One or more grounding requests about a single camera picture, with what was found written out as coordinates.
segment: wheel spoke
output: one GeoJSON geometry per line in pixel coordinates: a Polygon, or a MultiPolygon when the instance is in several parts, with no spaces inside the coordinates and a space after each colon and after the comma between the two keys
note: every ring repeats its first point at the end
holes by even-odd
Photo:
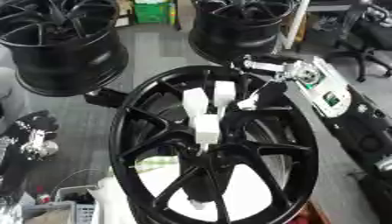
{"type": "Polygon", "coordinates": [[[173,194],[183,187],[186,182],[195,176],[200,171],[199,167],[192,166],[184,171],[178,178],[176,178],[166,189],[164,189],[152,202],[153,206],[159,210],[167,208],[170,198],[173,194]]]}
{"type": "Polygon", "coordinates": [[[157,84],[159,85],[159,88],[162,89],[161,94],[170,93],[182,101],[183,93],[181,90],[164,80],[159,80],[157,84]]]}
{"type": "Polygon", "coordinates": [[[172,140],[172,138],[173,132],[162,131],[154,137],[149,138],[148,140],[132,147],[131,149],[122,152],[119,155],[119,159],[125,161],[128,164],[132,164],[137,160],[140,155],[144,154],[147,151],[156,149],[163,142],[172,140]]]}
{"type": "Polygon", "coordinates": [[[148,111],[142,110],[135,107],[127,107],[127,117],[134,120],[145,120],[149,123],[156,125],[158,128],[167,129],[171,121],[160,117],[159,115],[154,115],[148,111]]]}
{"type": "Polygon", "coordinates": [[[285,155],[299,159],[306,157],[311,152],[310,147],[289,143],[255,143],[245,141],[244,144],[251,150],[257,151],[260,156],[285,155]]]}
{"type": "Polygon", "coordinates": [[[247,163],[253,171],[265,182],[267,187],[271,190],[273,203],[278,207],[286,208],[290,205],[287,195],[284,193],[280,185],[275,180],[275,177],[270,172],[270,169],[263,162],[260,157],[254,157],[247,163]]]}
{"type": "Polygon", "coordinates": [[[21,19],[20,21],[25,21],[26,17],[28,17],[31,20],[31,23],[40,22],[43,20],[43,17],[35,11],[21,11],[19,13],[12,14],[6,17],[0,17],[0,23],[13,22],[12,20],[17,22],[19,21],[19,19],[21,19]]]}
{"type": "Polygon", "coordinates": [[[76,33],[78,34],[78,37],[81,39],[85,38],[86,31],[84,30],[81,21],[78,18],[74,18],[72,19],[72,24],[73,24],[73,28],[76,30],[76,33]]]}
{"type": "Polygon", "coordinates": [[[219,224],[229,224],[231,223],[230,217],[228,215],[228,209],[226,208],[225,200],[221,195],[221,188],[219,186],[218,180],[214,174],[214,167],[213,165],[209,164],[208,168],[206,169],[206,173],[210,180],[210,191],[213,194],[213,201],[216,205],[216,210],[218,211],[218,221],[219,224]]]}
{"type": "Polygon", "coordinates": [[[287,208],[290,201],[277,183],[274,176],[270,172],[268,166],[263,162],[262,158],[258,155],[254,148],[248,145],[242,147],[227,147],[225,149],[228,153],[233,153],[238,159],[238,164],[245,164],[250,167],[267,185],[271,190],[273,201],[272,203],[279,208],[287,208]]]}

